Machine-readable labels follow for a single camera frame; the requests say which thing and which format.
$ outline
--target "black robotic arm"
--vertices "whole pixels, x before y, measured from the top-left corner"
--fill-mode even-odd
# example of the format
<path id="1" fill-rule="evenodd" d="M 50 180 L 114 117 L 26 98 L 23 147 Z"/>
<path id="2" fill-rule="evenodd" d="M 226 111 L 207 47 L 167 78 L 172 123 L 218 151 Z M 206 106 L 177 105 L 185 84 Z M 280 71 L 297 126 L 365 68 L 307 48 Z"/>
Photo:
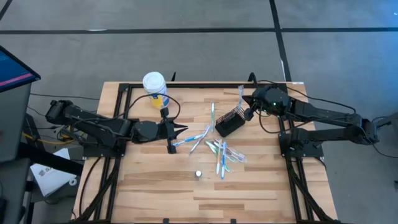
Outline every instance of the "black robotic arm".
<path id="1" fill-rule="evenodd" d="M 310 103 L 290 97 L 275 84 L 257 88 L 251 96 L 243 96 L 250 108 L 245 111 L 245 119 L 251 120 L 255 111 L 266 111 L 268 114 L 309 123 L 319 121 L 343 128 L 307 131 L 294 128 L 290 133 L 280 133 L 281 142 L 288 146 L 292 157 L 321 157 L 323 152 L 317 150 L 324 141 L 352 141 L 356 144 L 372 145 L 379 141 L 376 126 L 368 119 L 353 113 L 342 113 L 316 108 Z"/>
<path id="2" fill-rule="evenodd" d="M 74 105 L 71 101 L 51 102 L 51 107 L 45 115 L 52 124 L 69 125 L 71 130 L 63 129 L 63 134 L 73 137 L 87 149 L 88 154 L 83 156 L 109 156 L 121 157 L 122 143 L 131 141 L 136 144 L 147 143 L 166 139 L 167 150 L 170 154 L 176 153 L 171 140 L 174 140 L 181 132 L 188 129 L 185 125 L 175 124 L 172 118 L 168 118 L 169 109 L 160 111 L 162 121 L 140 121 L 139 119 L 107 118 Z M 73 129 L 83 131 L 89 137 L 87 139 L 75 134 Z"/>

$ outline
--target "wooden tabletop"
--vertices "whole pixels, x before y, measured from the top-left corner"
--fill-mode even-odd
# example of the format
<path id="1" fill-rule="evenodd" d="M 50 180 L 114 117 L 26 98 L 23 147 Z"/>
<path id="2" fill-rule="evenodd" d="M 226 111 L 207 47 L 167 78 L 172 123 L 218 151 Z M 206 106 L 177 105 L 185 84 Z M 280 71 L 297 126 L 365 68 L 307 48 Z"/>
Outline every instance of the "wooden tabletop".
<path id="1" fill-rule="evenodd" d="M 287 85 L 305 93 L 302 83 Z M 118 86 L 118 82 L 104 84 L 98 114 L 113 116 Z M 251 95 L 253 90 L 245 88 L 244 94 Z M 215 102 L 216 119 L 238 104 L 237 88 L 169 88 L 168 91 L 181 104 L 181 113 L 175 122 L 189 127 L 178 136 L 179 140 L 201 134 L 211 123 L 211 102 Z M 131 101 L 144 94 L 142 88 L 134 89 Z M 294 91 L 289 90 L 289 95 L 307 100 Z M 177 108 L 170 101 L 170 116 L 176 114 Z M 144 98 L 133 106 L 129 118 L 159 122 L 160 112 Z M 274 116 L 262 118 L 262 123 L 268 130 L 279 130 Z M 312 123 L 304 128 L 315 129 Z M 206 137 L 213 138 L 220 139 L 216 130 Z M 258 115 L 254 114 L 251 121 L 224 140 L 248 159 L 247 163 L 229 162 L 232 172 L 226 173 L 224 180 L 216 176 L 216 158 L 204 143 L 191 156 L 188 152 L 194 143 L 177 147 L 177 154 L 167 154 L 166 141 L 142 145 L 128 143 L 121 161 L 112 222 L 161 223 L 163 218 L 169 218 L 173 223 L 229 223 L 236 218 L 238 223 L 295 223 L 286 164 L 280 155 L 277 135 L 264 132 Z M 78 195 L 95 160 L 91 158 L 85 162 Z M 98 192 L 103 161 L 97 163 L 87 183 L 83 210 Z M 305 158 L 303 163 L 310 193 L 326 214 L 337 218 L 325 168 L 313 158 Z M 194 176 L 196 170 L 203 173 L 200 179 Z M 306 218 L 299 195 L 302 216 Z M 79 200 L 77 197 L 74 206 L 76 214 Z"/>

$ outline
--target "yellow cable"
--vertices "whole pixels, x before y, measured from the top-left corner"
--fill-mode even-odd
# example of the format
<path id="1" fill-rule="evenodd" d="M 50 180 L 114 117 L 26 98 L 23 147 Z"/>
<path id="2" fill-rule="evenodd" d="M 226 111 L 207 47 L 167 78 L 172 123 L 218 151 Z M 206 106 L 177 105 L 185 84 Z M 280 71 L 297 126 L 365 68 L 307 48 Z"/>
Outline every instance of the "yellow cable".
<path id="1" fill-rule="evenodd" d="M 33 139 L 32 136 L 26 134 L 26 133 L 22 133 L 23 136 L 29 138 L 29 139 Z M 58 145 L 64 145 L 64 144 L 70 144 L 72 142 L 74 142 L 75 140 L 71 140 L 71 141 L 67 141 L 67 142 L 52 142 L 52 141 L 46 141 L 43 139 L 38 139 L 38 141 L 43 142 L 43 143 L 47 143 L 47 144 L 58 144 Z"/>

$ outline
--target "wooden table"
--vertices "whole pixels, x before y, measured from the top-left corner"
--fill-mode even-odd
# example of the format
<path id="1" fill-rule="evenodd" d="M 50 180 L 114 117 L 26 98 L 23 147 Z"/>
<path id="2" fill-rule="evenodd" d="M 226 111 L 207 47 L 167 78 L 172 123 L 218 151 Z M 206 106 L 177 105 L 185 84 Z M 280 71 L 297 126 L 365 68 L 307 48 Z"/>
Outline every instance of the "wooden table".
<path id="1" fill-rule="evenodd" d="M 287 85 L 305 93 L 302 83 Z M 104 84 L 99 114 L 113 116 L 118 86 L 118 82 Z M 251 95 L 253 90 L 245 88 L 244 94 Z M 168 91 L 181 104 L 176 123 L 189 127 L 178 139 L 203 132 L 205 126 L 211 123 L 211 102 L 215 102 L 216 118 L 238 104 L 237 88 L 169 88 Z M 144 94 L 142 88 L 134 89 L 131 101 Z M 307 100 L 294 91 L 289 91 L 289 95 Z M 170 116 L 177 112 L 173 101 L 170 101 L 169 110 Z M 159 122 L 160 113 L 151 107 L 148 99 L 141 99 L 130 110 L 129 118 Z M 262 122 L 268 130 L 279 130 L 274 116 L 262 118 Z M 304 127 L 315 129 L 312 123 Z M 214 131 L 206 137 L 213 138 L 219 139 L 220 135 Z M 286 164 L 280 155 L 277 135 L 264 132 L 255 114 L 252 121 L 246 122 L 225 140 L 248 159 L 245 164 L 229 162 L 233 171 L 226 173 L 225 180 L 216 176 L 215 156 L 204 143 L 191 156 L 188 151 L 193 143 L 179 146 L 178 154 L 167 154 L 165 141 L 143 145 L 129 143 L 120 166 L 112 222 L 161 223 L 163 218 L 169 218 L 173 223 L 229 223 L 236 218 L 238 223 L 295 223 Z M 86 179 L 95 160 L 91 158 L 85 162 L 82 180 Z M 103 161 L 99 161 L 90 176 L 83 197 L 83 210 L 98 192 Z M 305 158 L 303 163 L 309 191 L 326 214 L 337 218 L 325 168 L 312 158 Z M 196 170 L 203 172 L 201 179 L 195 178 Z M 302 215 L 306 218 L 302 196 L 298 194 Z M 107 195 L 102 218 L 105 216 Z M 74 206 L 76 214 L 79 200 L 80 197 L 77 197 Z"/>

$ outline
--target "gray floor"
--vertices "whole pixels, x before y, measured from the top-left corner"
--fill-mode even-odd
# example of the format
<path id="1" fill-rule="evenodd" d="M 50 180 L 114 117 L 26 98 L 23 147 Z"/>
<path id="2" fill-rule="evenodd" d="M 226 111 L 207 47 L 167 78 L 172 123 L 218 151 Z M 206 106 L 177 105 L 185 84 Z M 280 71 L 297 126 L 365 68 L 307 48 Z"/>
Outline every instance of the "gray floor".
<path id="1" fill-rule="evenodd" d="M 276 0 L 282 28 L 398 27 L 398 2 L 378 0 Z M 264 0 L 13 0 L 1 30 L 273 27 Z M 309 95 L 354 106 L 367 117 L 398 111 L 396 32 L 284 33 L 292 80 Z M 32 92 L 99 97 L 105 81 L 139 81 L 157 70 L 181 81 L 284 80 L 275 34 L 0 35 L 0 44 L 42 76 Z M 41 113 L 51 98 L 32 96 Z M 96 101 L 73 100 L 88 110 Z M 332 110 L 344 109 L 313 101 Z M 48 126 L 34 114 L 38 126 Z M 54 135 L 51 131 L 42 131 Z M 398 156 L 392 128 L 380 151 Z M 398 159 L 372 147 L 328 142 L 330 187 L 339 219 L 394 223 L 398 219 Z M 73 200 L 38 204 L 34 223 L 65 222 Z"/>

